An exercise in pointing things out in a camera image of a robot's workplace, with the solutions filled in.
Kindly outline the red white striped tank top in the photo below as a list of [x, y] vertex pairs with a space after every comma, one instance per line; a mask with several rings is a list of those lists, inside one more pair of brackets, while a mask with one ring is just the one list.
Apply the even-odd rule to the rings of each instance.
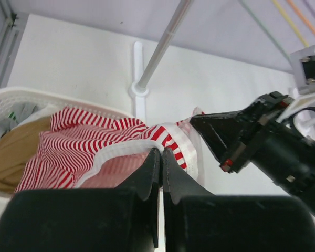
[[53, 114], [50, 129], [40, 133], [36, 154], [16, 191], [79, 188], [102, 170], [102, 185], [115, 187], [152, 148], [170, 148], [178, 165], [204, 183], [200, 136], [189, 119], [149, 127], [137, 118], [112, 119], [66, 107]]

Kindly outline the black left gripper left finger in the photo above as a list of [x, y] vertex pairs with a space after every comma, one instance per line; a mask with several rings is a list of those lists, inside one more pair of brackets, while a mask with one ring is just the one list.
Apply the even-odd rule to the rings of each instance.
[[154, 251], [160, 152], [115, 188], [22, 191], [0, 217], [0, 251]]

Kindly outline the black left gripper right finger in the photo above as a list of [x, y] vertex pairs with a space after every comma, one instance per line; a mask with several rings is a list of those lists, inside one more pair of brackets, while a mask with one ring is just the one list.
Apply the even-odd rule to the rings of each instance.
[[315, 251], [315, 224], [289, 196], [216, 196], [162, 154], [167, 251]]

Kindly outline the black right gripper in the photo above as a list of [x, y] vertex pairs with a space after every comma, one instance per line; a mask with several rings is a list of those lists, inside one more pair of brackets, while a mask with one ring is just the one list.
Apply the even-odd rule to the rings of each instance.
[[190, 124], [223, 171], [252, 162], [287, 193], [315, 202], [315, 141], [298, 132], [293, 117], [277, 121], [291, 102], [275, 91], [242, 110], [195, 115]]

